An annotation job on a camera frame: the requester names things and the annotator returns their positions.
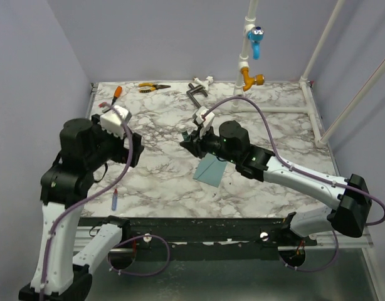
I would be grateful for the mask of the teal paper envelope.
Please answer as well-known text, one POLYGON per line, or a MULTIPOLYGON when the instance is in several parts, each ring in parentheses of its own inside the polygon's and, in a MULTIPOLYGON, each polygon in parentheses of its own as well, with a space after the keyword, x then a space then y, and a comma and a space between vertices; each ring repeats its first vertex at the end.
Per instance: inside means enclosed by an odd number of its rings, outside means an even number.
POLYGON ((212 187, 218 187, 223 178, 227 163, 224 159, 220 159, 212 154, 206 154, 200 160, 193 179, 212 187))

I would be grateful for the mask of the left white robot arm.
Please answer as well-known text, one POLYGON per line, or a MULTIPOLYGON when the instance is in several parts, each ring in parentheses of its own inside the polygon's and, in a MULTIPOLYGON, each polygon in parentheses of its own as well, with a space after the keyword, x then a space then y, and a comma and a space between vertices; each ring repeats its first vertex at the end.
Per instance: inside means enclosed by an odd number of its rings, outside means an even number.
POLYGON ((108 161, 135 167, 144 150, 142 137, 124 131, 113 113, 72 119, 60 132, 61 149, 41 178, 43 236, 32 281, 19 300, 85 300, 93 273, 114 247, 130 243, 130 221, 109 216, 103 232, 74 255, 75 237, 94 172, 108 161))

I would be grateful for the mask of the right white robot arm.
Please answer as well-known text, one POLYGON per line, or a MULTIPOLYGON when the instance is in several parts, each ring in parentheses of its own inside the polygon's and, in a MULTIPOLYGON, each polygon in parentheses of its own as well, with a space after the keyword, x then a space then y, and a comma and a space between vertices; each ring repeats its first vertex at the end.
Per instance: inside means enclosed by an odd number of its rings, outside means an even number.
POLYGON ((352 238, 362 236, 371 208, 371 199, 363 177, 330 176, 299 167, 294 170, 288 162, 280 162, 270 150, 253 145, 249 134, 236 121, 220 125, 219 133, 210 128, 204 135, 200 129, 187 132, 180 126, 180 145, 194 157, 202 159, 211 154, 233 163, 243 177, 269 182, 310 196, 324 207, 302 213, 290 213, 280 230, 281 240, 289 246, 314 233, 336 230, 352 238))

